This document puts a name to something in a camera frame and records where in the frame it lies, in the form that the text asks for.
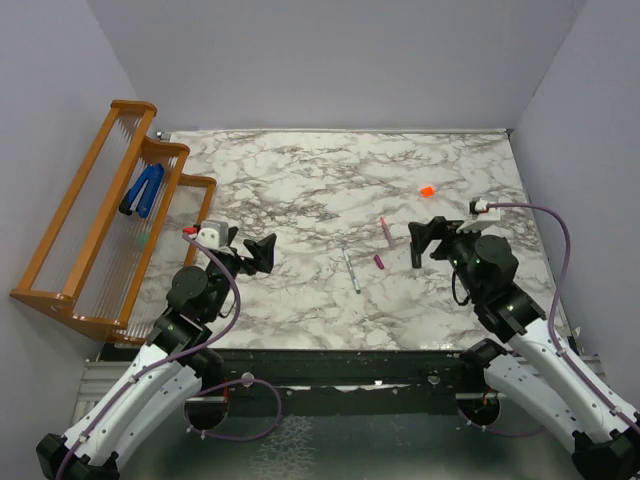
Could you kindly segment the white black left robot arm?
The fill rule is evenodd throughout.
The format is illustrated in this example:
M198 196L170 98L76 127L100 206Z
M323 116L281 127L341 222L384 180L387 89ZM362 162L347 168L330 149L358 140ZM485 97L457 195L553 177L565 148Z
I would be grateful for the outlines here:
M166 309L124 374L64 434L39 442L45 478L119 478L135 450L179 404L223 385L223 360L210 347L222 336L207 325L229 295L240 310L238 275L272 271L277 237L244 241L248 253L242 256L230 241L214 239L215 232L205 226L184 230L184 239L208 257L207 267L186 266L174 275Z

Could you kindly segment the pink highlighter pen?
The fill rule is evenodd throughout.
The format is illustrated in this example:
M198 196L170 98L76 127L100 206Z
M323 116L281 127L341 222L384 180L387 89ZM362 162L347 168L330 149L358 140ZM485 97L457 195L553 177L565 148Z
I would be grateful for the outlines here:
M385 219L383 217L380 218L380 225L381 225L381 229L383 231L384 237L388 243L388 246L390 249L393 249L395 247L395 241L393 239L393 236L390 232L390 229L385 221Z

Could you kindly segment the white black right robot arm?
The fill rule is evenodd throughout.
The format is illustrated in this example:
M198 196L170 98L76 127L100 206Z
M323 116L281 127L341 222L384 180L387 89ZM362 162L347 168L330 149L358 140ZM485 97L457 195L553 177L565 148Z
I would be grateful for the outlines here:
M567 449L585 479L630 479L639 472L639 413L558 336L543 309L514 281L519 262L508 241L465 230L442 216L411 222L412 265L431 242L448 262L480 323L491 333L462 353L461 383L486 386L517 403Z

